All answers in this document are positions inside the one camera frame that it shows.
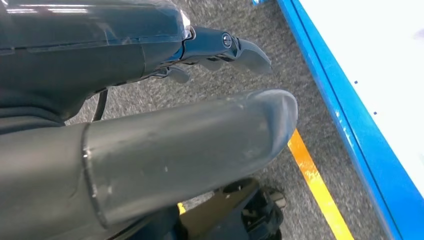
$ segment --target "gray carpet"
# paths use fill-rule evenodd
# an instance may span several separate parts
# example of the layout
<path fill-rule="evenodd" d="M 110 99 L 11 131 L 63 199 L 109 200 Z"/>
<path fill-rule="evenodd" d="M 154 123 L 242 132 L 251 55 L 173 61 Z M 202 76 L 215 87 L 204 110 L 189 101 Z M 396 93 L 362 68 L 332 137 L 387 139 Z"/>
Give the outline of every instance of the gray carpet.
<path fill-rule="evenodd" d="M 277 3 L 270 0 L 253 7 L 250 0 L 175 2 L 188 13 L 194 25 L 227 30 L 257 43 L 272 60 L 274 73 L 255 76 L 229 67 L 210 73 L 195 66 L 190 68 L 192 80 L 186 84 L 148 79 L 114 88 L 109 93 L 104 118 L 154 111 L 246 90 L 289 90 L 299 104 L 298 130 L 354 238 L 386 239 Z M 91 99 L 70 122 L 89 120 L 94 109 L 95 101 Z M 281 189 L 286 196 L 281 226 L 283 239 L 334 239 L 288 149 L 256 176 L 262 183 Z M 201 200 L 197 198 L 188 203 Z"/>

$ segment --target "black plastic casing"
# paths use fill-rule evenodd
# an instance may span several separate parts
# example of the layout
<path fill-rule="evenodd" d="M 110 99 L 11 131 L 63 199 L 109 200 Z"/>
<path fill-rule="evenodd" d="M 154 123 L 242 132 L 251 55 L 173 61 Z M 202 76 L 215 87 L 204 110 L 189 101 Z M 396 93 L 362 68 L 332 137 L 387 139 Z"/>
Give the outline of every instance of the black plastic casing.
<path fill-rule="evenodd" d="M 87 96 L 137 81 L 185 38 L 168 0 L 0 3 L 0 108 L 37 107 L 63 120 Z"/>

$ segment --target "blue shelf edge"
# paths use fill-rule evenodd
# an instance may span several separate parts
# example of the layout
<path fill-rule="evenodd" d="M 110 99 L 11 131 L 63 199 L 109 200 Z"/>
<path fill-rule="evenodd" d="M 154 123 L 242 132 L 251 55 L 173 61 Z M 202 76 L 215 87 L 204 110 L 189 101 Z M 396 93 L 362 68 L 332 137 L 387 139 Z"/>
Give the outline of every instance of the blue shelf edge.
<path fill-rule="evenodd" d="M 386 201 L 387 199 L 394 199 L 392 202 L 389 202 L 393 208 L 394 204 L 396 204 L 396 200 L 399 199 L 396 197 L 390 197 L 393 196 L 393 194 L 396 194 L 396 188 L 406 187 L 406 190 L 403 192 L 412 194 L 412 196 L 408 198 L 412 205 L 422 207 L 421 195 L 419 195 L 415 185 L 400 165 L 399 160 L 396 158 L 387 141 L 384 139 L 380 130 L 372 120 L 372 117 L 368 114 L 365 106 L 344 75 L 343 70 L 325 44 L 306 11 L 303 9 L 301 3 L 298 0 L 277 1 L 314 77 L 325 104 L 329 109 L 331 117 L 344 145 L 346 146 L 349 156 L 352 159 L 356 172 L 371 198 L 371 202 L 374 205 L 385 232 L 390 239 L 417 239 L 414 237 L 418 237 L 422 234 L 422 231 L 417 231 L 417 228 L 415 228 L 418 224 L 412 224 L 409 226 L 409 221 L 406 222 L 408 219 L 408 216 L 406 215 L 408 212 L 411 213 L 410 210 L 413 209 L 411 207 L 406 207 L 406 213 L 403 215 L 401 213 L 402 209 L 392 209 L 392 212 L 395 212 L 397 216 L 401 215 L 400 220 L 398 219 L 396 222 L 396 218 L 393 217 L 392 212 L 390 211 L 391 209 L 388 207 L 388 203 Z M 337 88 L 338 91 L 343 91 L 344 97 L 340 95 L 337 96 L 335 88 Z M 361 116 L 364 116 L 364 119 L 352 121 L 352 119 L 349 118 L 349 116 L 358 113 L 360 113 Z M 371 137 L 366 136 L 366 134 L 364 134 L 364 130 L 358 130 L 359 121 L 367 122 L 367 125 L 365 124 L 363 127 L 368 127 L 374 132 Z M 369 146 L 369 143 L 376 140 L 378 141 L 377 149 L 371 149 L 373 146 L 372 144 Z M 393 173 L 393 176 L 405 179 L 404 183 L 393 186 L 388 184 L 377 184 L 375 179 L 376 176 L 374 176 L 373 172 L 370 170 L 370 163 L 367 162 L 366 156 L 375 157 L 376 154 L 381 155 L 381 152 L 376 153 L 378 150 L 384 152 L 385 159 L 389 159 L 386 166 L 389 174 L 386 176 L 391 176 L 390 173 Z M 386 193 L 386 199 L 380 189 L 382 187 Z M 410 220 L 414 221 L 415 218 L 419 223 L 422 223 L 422 218 L 418 214 L 420 213 L 411 216 Z M 399 224 L 402 226 L 403 231 L 400 231 L 398 226 Z"/>

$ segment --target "scuff mark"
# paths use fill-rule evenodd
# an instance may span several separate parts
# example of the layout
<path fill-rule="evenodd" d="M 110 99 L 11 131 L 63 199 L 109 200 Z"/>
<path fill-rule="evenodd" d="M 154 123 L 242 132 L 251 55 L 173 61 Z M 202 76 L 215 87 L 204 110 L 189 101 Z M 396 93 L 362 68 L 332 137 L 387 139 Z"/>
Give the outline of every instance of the scuff mark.
<path fill-rule="evenodd" d="M 343 132 L 344 132 L 344 135 L 346 136 L 347 141 L 349 142 L 349 145 L 353 147 L 354 145 L 351 141 L 351 136 L 348 134 L 348 130 L 346 129 L 346 127 L 343 127 Z"/>

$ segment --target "blue metal frame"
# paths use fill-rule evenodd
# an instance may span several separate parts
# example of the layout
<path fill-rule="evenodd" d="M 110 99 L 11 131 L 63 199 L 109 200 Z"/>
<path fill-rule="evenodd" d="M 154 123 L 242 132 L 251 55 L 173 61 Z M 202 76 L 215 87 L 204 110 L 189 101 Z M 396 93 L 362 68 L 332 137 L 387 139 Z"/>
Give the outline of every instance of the blue metal frame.
<path fill-rule="evenodd" d="M 423 239 L 423 197 L 301 3 L 277 1 L 386 233 L 391 239 Z"/>

